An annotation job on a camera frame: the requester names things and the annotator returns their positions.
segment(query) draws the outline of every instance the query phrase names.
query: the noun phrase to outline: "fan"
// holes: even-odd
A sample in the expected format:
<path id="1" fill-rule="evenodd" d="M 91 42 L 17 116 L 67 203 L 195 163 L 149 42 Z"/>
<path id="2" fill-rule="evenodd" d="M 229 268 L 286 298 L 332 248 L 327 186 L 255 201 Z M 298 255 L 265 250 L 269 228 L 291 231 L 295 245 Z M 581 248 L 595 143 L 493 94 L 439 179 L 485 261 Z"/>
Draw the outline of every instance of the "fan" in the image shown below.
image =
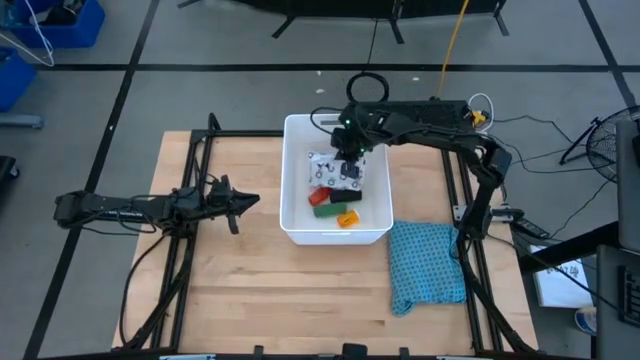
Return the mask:
<path id="1" fill-rule="evenodd" d="M 640 107 L 632 106 L 619 111 L 604 120 L 595 118 L 591 126 L 562 155 L 560 165 L 587 156 L 591 166 L 605 179 L 616 182 L 616 124 L 619 121 L 640 121 Z M 567 159 L 567 156 L 589 136 L 586 152 Z"/>

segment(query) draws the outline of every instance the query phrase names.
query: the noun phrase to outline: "gray floor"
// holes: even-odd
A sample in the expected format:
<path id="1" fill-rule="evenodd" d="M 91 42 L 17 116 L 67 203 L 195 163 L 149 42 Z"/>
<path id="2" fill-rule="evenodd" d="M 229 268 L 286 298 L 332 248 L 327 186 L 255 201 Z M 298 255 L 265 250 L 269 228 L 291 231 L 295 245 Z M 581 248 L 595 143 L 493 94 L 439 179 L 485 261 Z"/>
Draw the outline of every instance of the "gray floor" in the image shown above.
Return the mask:
<path id="1" fill-rule="evenodd" d="M 160 1 L 140 63 L 361 64 L 366 61 L 374 24 L 371 20 L 297 19 L 274 40 L 270 34 L 283 21 L 281 16 L 243 6 L 206 4 L 211 1 L 180 10 L 178 2 Z M 129 62 L 151 0 L 100 3 L 107 19 L 98 43 L 91 49 L 57 50 L 58 63 Z M 633 46 L 640 3 L 589 3 L 618 63 L 640 64 L 640 48 Z M 577 0 L 509 0 L 503 17 L 509 37 L 501 35 L 489 16 L 467 17 L 451 63 L 607 65 Z M 381 22 L 372 62 L 439 64 L 454 23 L 455 17 L 403 21 L 400 28 L 406 44 L 397 45 L 389 25 Z M 288 114 L 308 113 L 321 105 L 344 106 L 345 85 L 355 73 L 138 71 L 96 192 L 113 196 L 147 192 L 164 131 L 201 128 L 211 111 L 225 129 L 280 129 Z M 439 81 L 437 72 L 381 73 L 390 82 L 392 100 L 426 99 Z M 0 153 L 17 157 L 22 169 L 0 214 L 3 358 L 23 355 L 66 239 L 66 232 L 51 220 L 53 199 L 84 186 L 123 76 L 123 71 L 41 71 L 13 111 L 39 114 L 46 127 L 0 130 Z M 640 96 L 640 74 L 625 73 L 624 78 Z M 364 85 L 356 89 L 359 96 L 375 99 L 375 90 L 368 94 Z M 442 97 L 462 99 L 477 92 L 492 97 L 499 119 L 530 114 L 554 120 L 572 138 L 595 116 L 625 107 L 614 77 L 606 71 L 450 72 Z M 526 120 L 496 124 L 491 132 L 516 145 L 524 157 L 568 146 L 551 126 Z M 558 159 L 559 154 L 527 166 L 557 170 Z M 588 166 L 583 159 L 567 168 Z M 512 205 L 553 231 L 603 182 L 593 171 L 536 175 L 514 166 L 506 186 Z M 558 237 L 570 238 L 614 220 L 615 193 L 615 186 L 607 185 Z M 134 245 L 128 238 L 82 233 L 41 356 L 109 349 Z M 538 307 L 531 279 L 525 282 L 541 348 L 557 355 L 588 356 L 589 338 L 575 330 L 572 311 Z"/>

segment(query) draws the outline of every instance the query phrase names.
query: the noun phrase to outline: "green block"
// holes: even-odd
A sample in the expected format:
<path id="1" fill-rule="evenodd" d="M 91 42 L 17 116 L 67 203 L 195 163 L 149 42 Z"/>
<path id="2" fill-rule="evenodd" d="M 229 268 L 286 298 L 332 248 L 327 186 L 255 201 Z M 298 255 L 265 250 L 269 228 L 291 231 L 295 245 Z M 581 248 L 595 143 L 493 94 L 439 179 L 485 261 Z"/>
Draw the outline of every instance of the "green block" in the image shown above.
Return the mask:
<path id="1" fill-rule="evenodd" d="M 338 216 L 347 213 L 347 203 L 335 203 L 320 205 L 313 208 L 315 217 L 324 218 L 329 216 Z"/>

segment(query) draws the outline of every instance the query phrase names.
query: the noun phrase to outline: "wire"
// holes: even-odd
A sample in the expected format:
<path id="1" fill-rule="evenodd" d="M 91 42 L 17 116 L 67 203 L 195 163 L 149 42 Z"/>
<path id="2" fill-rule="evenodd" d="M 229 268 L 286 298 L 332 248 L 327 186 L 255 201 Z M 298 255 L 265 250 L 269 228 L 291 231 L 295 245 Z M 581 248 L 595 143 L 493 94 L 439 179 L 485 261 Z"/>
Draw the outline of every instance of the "wire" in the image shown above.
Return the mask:
<path id="1" fill-rule="evenodd" d="M 551 125 L 553 125 L 553 127 L 555 127 L 556 130 L 558 130 L 558 132 L 562 135 L 562 137 L 564 137 L 569 143 L 573 144 L 573 140 L 571 140 L 571 138 L 569 138 L 569 136 L 564 131 L 562 131 L 562 129 L 560 129 L 558 124 L 556 124 L 556 122 L 553 121 L 553 120 L 542 120 L 542 119 L 535 118 L 535 117 L 533 117 L 531 115 L 525 114 L 525 115 L 518 116 L 518 117 L 515 117 L 515 118 L 511 118 L 511 119 L 494 120 L 494 122 L 507 123 L 507 122 L 512 122 L 512 121 L 525 120 L 525 119 L 528 119 L 528 120 L 531 120 L 531 121 L 535 121 L 535 122 L 538 122 L 538 123 L 541 123 L 541 124 L 551 124 Z"/>
<path id="2" fill-rule="evenodd" d="M 496 117 L 496 113 L 493 109 L 493 101 L 491 101 L 491 98 L 489 97 L 489 95 L 485 94 L 485 93 L 477 93 L 474 94 L 473 96 L 471 96 L 469 98 L 469 101 L 467 101 L 469 103 L 469 106 L 471 106 L 471 103 L 473 102 L 473 100 L 477 97 L 483 97 L 485 98 L 485 100 L 487 100 L 487 102 L 489 103 L 489 109 L 490 109 L 490 116 L 489 116 L 489 125 L 483 127 L 482 129 L 478 129 L 479 132 L 487 132 L 487 130 L 489 130 L 491 128 L 491 126 L 493 126 L 493 121 Z"/>
<path id="3" fill-rule="evenodd" d="M 449 57 L 451 56 L 451 51 L 453 50 L 453 44 L 456 42 L 456 38 L 458 37 L 458 30 L 460 30 L 460 24 L 462 23 L 462 18 L 464 18 L 464 13 L 467 10 L 467 5 L 469 5 L 469 0 L 464 0 L 462 9 L 460 9 L 460 15 L 458 15 L 458 20 L 456 21 L 456 26 L 453 28 L 453 34 L 451 34 L 449 49 L 447 49 L 447 56 L 444 59 L 444 63 L 442 63 L 442 70 L 440 72 L 440 86 L 438 86 L 438 91 L 436 92 L 437 98 L 440 97 L 440 93 L 442 92 L 442 88 L 444 87 L 444 77 L 447 72 L 447 64 L 449 63 Z"/>
<path id="4" fill-rule="evenodd" d="M 378 31 L 378 19 L 376 19 L 376 24 L 373 26 L 373 36 L 371 37 L 371 46 L 369 47 L 369 56 L 367 57 L 367 67 L 371 63 L 371 54 L 373 54 L 373 44 L 376 42 L 376 32 Z"/>
<path id="5" fill-rule="evenodd" d="M 357 103 L 358 102 L 358 100 L 356 100 L 355 96 L 353 96 L 353 84 L 355 84 L 356 80 L 358 80 L 360 78 L 364 78 L 364 77 L 371 78 L 371 79 L 379 82 L 380 85 L 382 85 L 383 94 L 382 94 L 382 97 L 380 98 L 380 100 L 378 100 L 378 102 L 389 100 L 389 82 L 387 81 L 387 79 L 384 76 L 380 75 L 380 74 L 376 74 L 376 73 L 373 73 L 373 72 L 367 72 L 366 71 L 366 69 L 369 67 L 369 64 L 371 63 L 371 55 L 373 54 L 373 44 L 375 44 L 375 41 L 376 41 L 377 30 L 378 30 L 378 20 L 376 19 L 376 23 L 375 23 L 375 25 L 373 27 L 373 36 L 371 37 L 371 46 L 369 47 L 369 56 L 367 57 L 367 64 L 362 69 L 362 72 L 352 76 L 349 79 L 349 81 L 347 82 L 347 89 L 346 89 L 347 99 L 349 99 L 349 102 L 351 102 L 351 103 Z"/>
<path id="6" fill-rule="evenodd" d="M 139 235 L 138 233 L 116 233 L 116 232 L 100 231 L 100 230 L 92 229 L 86 226 L 81 226 L 80 228 L 82 230 L 91 231 L 100 235 L 112 235 L 112 236 L 138 236 Z"/>
<path id="7" fill-rule="evenodd" d="M 555 238 L 556 235 L 564 230 L 564 228 L 567 227 L 567 225 L 569 225 L 569 222 L 571 221 L 571 219 L 573 219 L 576 215 L 578 215 L 582 210 L 584 210 L 593 200 L 595 200 L 595 198 L 598 196 L 598 194 L 602 191 L 602 189 L 604 189 L 604 187 L 610 183 L 611 180 L 607 179 L 607 181 L 604 182 L 604 184 L 600 185 L 600 187 L 598 188 L 598 190 L 596 190 L 595 193 L 593 193 L 593 196 L 591 196 L 591 198 L 589 198 L 589 200 L 587 200 L 584 205 L 582 205 L 578 210 L 576 210 L 573 214 L 571 214 L 571 216 L 569 216 L 567 218 L 567 220 L 565 220 L 564 224 L 562 224 L 562 226 L 560 226 L 560 228 L 558 230 L 556 230 L 553 234 L 551 234 L 552 238 Z"/>
<path id="8" fill-rule="evenodd" d="M 321 128 L 318 124 L 316 124 L 316 122 L 313 120 L 313 116 L 321 110 L 329 110 L 329 111 L 342 111 L 342 109 L 338 109 L 338 108 L 332 108 L 332 107 L 328 107 L 328 106 L 320 106 L 318 108 L 313 109 L 313 111 L 311 112 L 311 115 L 309 115 L 309 120 L 311 120 L 311 124 L 313 124 L 313 126 L 315 126 L 318 130 L 327 133 L 329 135 L 331 135 L 331 132 L 328 131 L 327 129 L 323 129 Z"/>
<path id="9" fill-rule="evenodd" d="M 31 16 L 33 17 L 33 26 L 35 27 L 36 33 L 38 35 L 40 35 L 40 39 L 42 39 L 42 44 L 44 45 L 44 48 L 47 52 L 47 56 L 49 57 L 49 62 L 44 62 L 40 57 L 34 55 L 29 49 L 25 48 L 24 46 L 16 43 L 15 41 L 9 39 L 8 37 L 0 34 L 0 37 L 5 39 L 6 41 L 8 41 L 9 43 L 11 43 L 11 45 L 17 47 L 18 49 L 24 51 L 27 55 L 31 56 L 32 58 L 34 58 L 35 60 L 37 60 L 39 63 L 48 66 L 48 67 L 54 67 L 55 61 L 53 61 L 53 46 L 51 46 L 51 43 L 49 42 L 49 40 L 47 40 L 47 38 L 42 35 L 42 31 L 40 31 L 40 25 L 38 24 L 38 19 L 36 19 L 36 14 L 33 11 L 33 8 L 31 7 L 31 4 L 29 3 L 29 0 L 24 0 L 24 3 L 27 4 L 27 7 L 29 8 L 29 11 L 31 12 Z"/>
<path id="10" fill-rule="evenodd" d="M 498 240 L 500 242 L 503 242 L 505 244 L 509 244 L 511 247 L 513 247 L 514 249 L 516 247 L 518 247 L 521 251 L 528 253 L 529 256 L 531 256 L 532 259 L 534 259 L 535 261 L 537 261 L 538 263 L 540 263 L 541 265 L 549 268 L 549 269 L 554 269 L 557 272 L 559 272 L 560 274 L 564 275 L 567 279 L 571 280 L 571 282 L 573 282 L 574 284 L 578 285 L 578 287 L 580 287 L 582 290 L 588 292 L 589 294 L 591 294 L 592 296 L 596 297 L 597 299 L 602 300 L 602 302 L 604 302 L 605 304 L 607 304 L 609 307 L 611 307 L 612 309 L 614 309 L 615 311 L 618 311 L 618 307 L 613 305 L 613 303 L 609 302 L 607 299 L 603 298 L 602 296 L 600 296 L 597 292 L 589 289 L 588 287 L 582 285 L 578 280 L 574 279 L 573 276 L 567 274 L 564 270 L 556 267 L 556 266 L 551 266 L 549 265 L 547 262 L 545 262 L 544 260 L 540 259 L 538 256 L 531 254 L 526 248 L 524 248 L 522 245 L 518 244 L 517 242 L 514 243 L 510 243 L 509 241 L 505 240 L 505 239 L 501 239 L 498 237 L 495 237 L 491 234 L 487 234 L 488 237 L 494 239 L 494 240 Z"/>
<path id="11" fill-rule="evenodd" d="M 541 159 L 541 158 L 544 158 L 544 157 L 547 157 L 547 156 L 551 156 L 551 155 L 554 155 L 554 154 L 557 154 L 557 153 L 561 153 L 561 152 L 567 151 L 567 149 L 555 150 L 555 151 L 551 151 L 551 152 L 548 152 L 548 153 L 545 153 L 545 154 L 542 154 L 542 155 L 536 155 L 536 156 L 528 157 L 528 158 L 523 159 L 523 160 L 514 161 L 514 162 L 511 163 L 511 165 L 516 165 L 516 164 L 519 164 L 521 162 L 527 162 L 527 161 L 530 161 L 530 160 Z"/>
<path id="12" fill-rule="evenodd" d="M 507 144 L 506 142 L 502 141 L 499 137 L 495 136 L 495 135 L 491 135 L 492 138 L 498 140 L 499 142 L 501 142 L 503 145 L 508 146 L 512 149 L 514 149 L 516 151 L 516 153 L 518 153 L 518 157 L 520 158 L 520 161 L 516 162 L 522 165 L 522 168 L 524 168 L 526 171 L 533 173 L 533 174 L 561 174 L 561 173 L 570 173 L 570 172 L 580 172 L 580 171 L 592 171 L 592 170 L 597 170 L 603 167 L 607 167 L 609 166 L 609 164 L 606 165 L 602 165 L 602 166 L 598 166 L 598 167 L 590 167 L 590 168 L 581 168 L 581 169 L 567 169 L 567 170 L 554 170 L 554 171 L 542 171 L 542 170 L 531 170 L 529 168 L 527 168 L 527 166 L 524 164 L 524 159 L 522 158 L 522 153 L 520 152 L 520 150 L 511 145 L 511 144 Z"/>
<path id="13" fill-rule="evenodd" d="M 145 250 L 145 252 L 143 252 L 142 255 L 140 255 L 140 257 L 133 263 L 133 266 L 131 267 L 131 270 L 129 270 L 129 275 L 127 275 L 127 280 L 124 282 L 124 291 L 123 291 L 123 294 L 122 294 L 122 304 L 120 306 L 120 321 L 119 321 L 119 324 L 118 324 L 118 333 L 120 334 L 120 341 L 122 341 L 122 345 L 127 343 L 127 339 L 126 339 L 125 334 L 124 334 L 124 312 L 125 312 L 125 308 L 127 306 L 127 295 L 129 293 L 129 284 L 131 283 L 131 278 L 133 277 L 133 273 L 136 271 L 136 269 L 138 268 L 138 265 L 140 265 L 142 260 L 147 255 L 149 255 L 153 251 L 153 249 L 158 247 L 158 245 L 160 245 L 162 240 L 164 240 L 165 238 L 166 238 L 166 236 L 162 235 L 158 240 L 156 240 L 156 242 L 154 242 L 151 246 L 149 246 L 149 248 L 147 250 Z"/>

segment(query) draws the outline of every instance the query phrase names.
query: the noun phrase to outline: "blue object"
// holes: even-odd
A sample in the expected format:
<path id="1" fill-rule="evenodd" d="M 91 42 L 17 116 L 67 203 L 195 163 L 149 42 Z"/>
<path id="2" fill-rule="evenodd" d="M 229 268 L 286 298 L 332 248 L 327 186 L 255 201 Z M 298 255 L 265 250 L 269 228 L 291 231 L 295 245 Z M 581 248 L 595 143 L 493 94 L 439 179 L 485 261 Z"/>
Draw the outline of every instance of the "blue object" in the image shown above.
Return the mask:
<path id="1" fill-rule="evenodd" d="M 36 70 L 17 51 L 0 46 L 0 112 L 9 111 L 36 76 Z"/>
<path id="2" fill-rule="evenodd" d="M 23 3 L 24 0 L 18 0 L 17 3 Z M 61 3 L 62 0 L 45 0 L 42 2 L 36 2 L 34 0 L 30 0 L 29 3 L 34 7 L 34 11 L 36 13 L 43 12 L 49 9 L 52 5 Z M 48 3 L 47 7 L 42 9 L 43 4 Z M 16 23 L 9 24 L 5 28 L 7 30 L 11 30 L 11 32 L 22 41 L 27 47 L 30 48 L 43 48 L 44 44 L 42 43 L 42 39 L 40 35 L 36 32 L 36 28 L 29 23 L 29 18 L 31 17 L 31 13 L 27 8 L 26 16 L 23 14 L 23 11 L 20 10 L 21 7 L 17 7 L 15 10 L 15 21 Z M 102 27 L 102 23 L 104 22 L 104 10 L 100 7 L 97 0 L 86 0 L 84 6 L 80 10 L 78 14 L 78 18 L 76 19 L 76 23 L 70 26 L 66 25 L 50 25 L 40 26 L 40 31 L 42 34 L 49 40 L 51 46 L 54 48 L 81 48 L 81 47 L 91 47 L 96 43 L 98 39 L 98 34 L 100 33 L 100 28 Z"/>
<path id="3" fill-rule="evenodd" d="M 391 312 L 407 315 L 417 304 L 459 304 L 467 293 L 451 225 L 394 221 L 389 240 Z"/>

